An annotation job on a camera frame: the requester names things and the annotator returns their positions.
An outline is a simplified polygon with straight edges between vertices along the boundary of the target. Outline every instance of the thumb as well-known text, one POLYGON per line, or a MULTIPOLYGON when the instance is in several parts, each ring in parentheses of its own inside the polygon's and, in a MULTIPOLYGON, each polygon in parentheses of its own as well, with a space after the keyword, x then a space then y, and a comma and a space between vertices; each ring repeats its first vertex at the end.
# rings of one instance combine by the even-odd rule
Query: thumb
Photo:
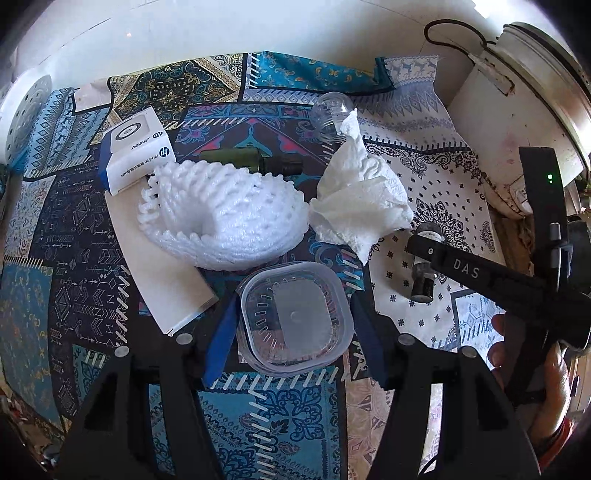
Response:
POLYGON ((546 400, 530 428, 530 440, 536 446, 551 437, 564 420, 569 407, 569 371, 556 342, 548 351, 544 362, 546 400))

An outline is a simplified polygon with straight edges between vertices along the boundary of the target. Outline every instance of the square plastic container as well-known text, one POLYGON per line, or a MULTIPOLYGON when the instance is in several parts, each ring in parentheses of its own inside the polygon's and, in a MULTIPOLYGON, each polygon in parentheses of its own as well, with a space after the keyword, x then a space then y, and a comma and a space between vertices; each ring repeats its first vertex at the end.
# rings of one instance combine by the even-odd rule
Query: square plastic container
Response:
POLYGON ((331 364, 353 338, 339 277, 316 262, 259 270, 238 287, 240 352, 257 371, 290 377, 331 364))

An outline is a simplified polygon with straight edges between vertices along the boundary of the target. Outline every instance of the white tissue paper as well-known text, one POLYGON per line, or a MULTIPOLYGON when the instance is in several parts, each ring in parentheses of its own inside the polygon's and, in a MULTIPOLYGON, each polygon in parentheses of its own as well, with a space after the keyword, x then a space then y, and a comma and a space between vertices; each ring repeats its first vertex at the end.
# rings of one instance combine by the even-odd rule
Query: white tissue paper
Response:
POLYGON ((197 267, 256 267, 294 248, 308 231, 304 194, 281 175, 187 160, 157 167, 148 185, 140 230, 197 267))
POLYGON ((340 130, 347 140, 318 182, 317 198, 310 201, 310 225, 319 241, 348 244, 365 265, 381 237, 410 228, 413 211, 398 176, 365 148, 357 109, 340 130))

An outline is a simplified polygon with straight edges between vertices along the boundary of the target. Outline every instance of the black wire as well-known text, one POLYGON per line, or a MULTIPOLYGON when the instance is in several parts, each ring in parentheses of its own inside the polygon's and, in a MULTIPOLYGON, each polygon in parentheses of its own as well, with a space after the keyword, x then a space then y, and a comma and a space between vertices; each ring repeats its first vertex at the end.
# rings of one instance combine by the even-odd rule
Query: black wire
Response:
POLYGON ((453 18, 442 18, 440 20, 434 20, 432 22, 429 22, 427 25, 425 25, 425 29, 423 30, 423 34, 425 35, 425 40, 427 40, 429 43, 432 43, 433 45, 441 45, 443 47, 449 47, 449 48, 453 48, 454 50, 461 51, 466 57, 468 57, 470 55, 470 52, 467 51, 465 48, 460 47, 458 45, 454 45, 453 43, 436 41, 436 40, 433 40, 429 37, 429 30, 431 30, 432 27, 434 27, 435 25, 443 25, 443 24, 460 25, 461 27, 465 27, 468 30, 474 32, 476 35, 478 35, 478 38, 480 38, 480 45, 484 49, 486 49, 486 46, 489 44, 496 45, 496 42, 487 40, 479 30, 477 30, 476 28, 474 28, 470 24, 467 24, 466 22, 462 22, 461 20, 454 20, 453 18))
POLYGON ((431 459, 427 463, 425 463, 425 466, 421 468, 421 471, 418 473, 418 476, 424 475, 427 468, 429 468, 435 460, 437 460, 437 455, 433 455, 433 457, 431 457, 431 459))

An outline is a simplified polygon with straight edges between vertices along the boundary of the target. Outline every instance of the white wall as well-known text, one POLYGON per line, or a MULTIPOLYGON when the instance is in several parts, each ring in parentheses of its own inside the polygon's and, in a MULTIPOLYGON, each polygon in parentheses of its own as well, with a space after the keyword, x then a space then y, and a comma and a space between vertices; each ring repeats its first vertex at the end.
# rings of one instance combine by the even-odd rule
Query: white wall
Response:
MULTIPOLYGON (((449 103, 472 65, 459 52, 426 44, 429 21, 464 20, 490 40, 504 23, 527 21, 557 38, 526 0, 476 2, 488 18, 472 0, 55 0, 19 44, 15 74, 43 64, 61 88, 243 51, 274 50, 365 70, 376 56, 437 53, 436 89, 449 103)), ((434 31, 439 40, 478 52, 476 36, 461 27, 434 31)))

